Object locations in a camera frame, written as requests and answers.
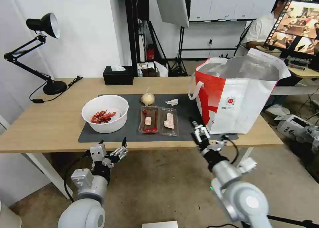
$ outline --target tripod stand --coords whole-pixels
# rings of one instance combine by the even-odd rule
[[[171,69],[171,76],[187,76],[187,71],[182,59],[184,30],[185,30],[185,27],[181,26],[179,30],[178,53],[177,53],[177,57],[175,57],[175,63],[173,64]]]

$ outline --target computer screen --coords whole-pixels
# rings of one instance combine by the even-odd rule
[[[319,4],[291,1],[284,11],[274,26],[276,32],[312,39],[319,35]]]
[[[307,55],[319,52],[319,4],[288,1],[270,32],[265,46]]]
[[[316,39],[310,39],[306,37],[302,37],[298,42],[294,51],[306,53],[309,55],[315,55],[319,52],[319,41]]]

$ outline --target red crayfish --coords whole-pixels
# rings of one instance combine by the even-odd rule
[[[97,112],[91,119],[91,123],[107,123],[111,120],[111,117],[114,117],[116,112],[106,113],[106,111]]]

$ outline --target floor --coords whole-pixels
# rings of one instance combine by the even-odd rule
[[[306,99],[307,96],[289,96],[286,106],[295,113]],[[309,105],[300,111],[303,117],[313,114]],[[223,154],[231,159],[234,150],[227,148]],[[73,160],[75,156],[78,154],[54,154],[51,160],[62,174],[65,161]],[[258,162],[258,167],[243,180],[265,193],[271,215],[319,223],[319,184],[287,146],[255,148],[251,156]],[[77,168],[90,164],[89,160],[83,161]],[[105,227],[138,228],[142,223],[171,220],[177,220],[180,228],[224,224],[228,219],[209,189],[212,178],[196,149],[130,152],[112,170],[103,205],[107,216]],[[22,228],[55,228],[60,214],[69,204],[70,201],[49,184],[11,209],[21,216]],[[272,224],[274,227],[294,227],[279,222]]]

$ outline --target white bowl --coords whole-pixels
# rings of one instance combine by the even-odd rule
[[[91,123],[91,119],[96,112],[102,110],[118,110],[121,117],[115,120],[111,120],[108,123]],[[82,117],[87,121],[93,130],[99,133],[111,133],[119,130],[126,123],[127,111],[129,109],[129,103],[122,97],[117,95],[103,95],[88,101],[82,108]]]

